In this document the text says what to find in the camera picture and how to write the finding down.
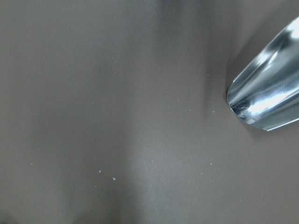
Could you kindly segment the metal ice scoop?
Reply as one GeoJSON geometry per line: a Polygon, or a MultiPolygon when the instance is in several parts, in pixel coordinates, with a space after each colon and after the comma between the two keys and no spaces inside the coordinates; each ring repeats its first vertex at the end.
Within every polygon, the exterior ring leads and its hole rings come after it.
{"type": "Polygon", "coordinates": [[[282,29],[233,80],[227,102],[238,118],[265,131],[298,121],[298,18],[282,29]]]}

